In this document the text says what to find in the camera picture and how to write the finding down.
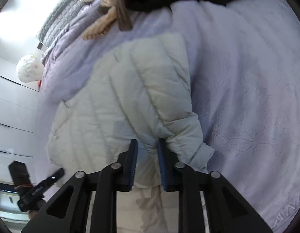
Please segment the cream puffer down jacket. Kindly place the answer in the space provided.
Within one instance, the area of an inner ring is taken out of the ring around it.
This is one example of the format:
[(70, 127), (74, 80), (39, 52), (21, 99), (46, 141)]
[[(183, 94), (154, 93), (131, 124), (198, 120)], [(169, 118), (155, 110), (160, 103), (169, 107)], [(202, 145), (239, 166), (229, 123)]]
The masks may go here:
[(165, 33), (123, 43), (98, 59), (90, 79), (61, 103), (46, 145), (69, 178), (114, 163), (138, 141), (134, 187), (117, 195), (119, 232), (177, 232), (178, 196), (163, 191), (158, 140), (204, 172), (214, 150), (193, 112), (183, 38)]

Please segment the white drawer cabinet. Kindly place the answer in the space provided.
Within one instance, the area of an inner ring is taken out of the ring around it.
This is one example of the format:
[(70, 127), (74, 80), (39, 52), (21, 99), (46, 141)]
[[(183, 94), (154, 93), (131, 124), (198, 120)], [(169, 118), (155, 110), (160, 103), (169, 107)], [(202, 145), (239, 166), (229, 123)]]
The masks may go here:
[(0, 215), (11, 223), (29, 219), (17, 206), (8, 166), (25, 163), (30, 180), (36, 183), (34, 156), (35, 117), (39, 98), (38, 82), (21, 82), (17, 65), (0, 57)]

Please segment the grey quilted headboard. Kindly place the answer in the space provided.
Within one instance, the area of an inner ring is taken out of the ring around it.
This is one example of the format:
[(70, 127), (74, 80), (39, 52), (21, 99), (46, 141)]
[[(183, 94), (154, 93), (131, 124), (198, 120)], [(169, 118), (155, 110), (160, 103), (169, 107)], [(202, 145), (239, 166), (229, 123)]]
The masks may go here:
[(59, 0), (55, 8), (47, 17), (36, 39), (37, 48), (48, 48), (61, 30), (74, 19), (87, 3), (80, 0)]

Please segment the beige striped knit garment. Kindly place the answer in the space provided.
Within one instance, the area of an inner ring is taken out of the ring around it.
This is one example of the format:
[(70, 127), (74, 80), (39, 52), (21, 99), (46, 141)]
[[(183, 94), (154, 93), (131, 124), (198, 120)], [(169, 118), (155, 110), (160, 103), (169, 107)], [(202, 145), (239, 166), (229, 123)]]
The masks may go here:
[(102, 0), (97, 12), (102, 14), (102, 16), (84, 30), (82, 34), (84, 40), (95, 39), (105, 35), (115, 21), (117, 21), (120, 31), (127, 31), (133, 28), (125, 0)]

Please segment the lavender plush bed blanket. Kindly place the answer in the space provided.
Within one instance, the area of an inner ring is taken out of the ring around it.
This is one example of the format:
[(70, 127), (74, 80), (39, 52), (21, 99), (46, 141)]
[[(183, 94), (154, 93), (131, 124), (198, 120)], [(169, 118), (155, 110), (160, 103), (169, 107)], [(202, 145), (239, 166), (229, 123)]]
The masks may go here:
[(184, 1), (131, 15), (102, 38), (81, 35), (98, 19), (99, 1), (79, 14), (46, 51), (37, 109), (35, 172), (57, 167), (46, 149), (57, 110), (85, 87), (98, 59), (123, 43), (179, 34), (187, 52), (193, 112), (219, 171), (274, 232), (300, 210), (300, 22), (285, 0), (227, 6)]

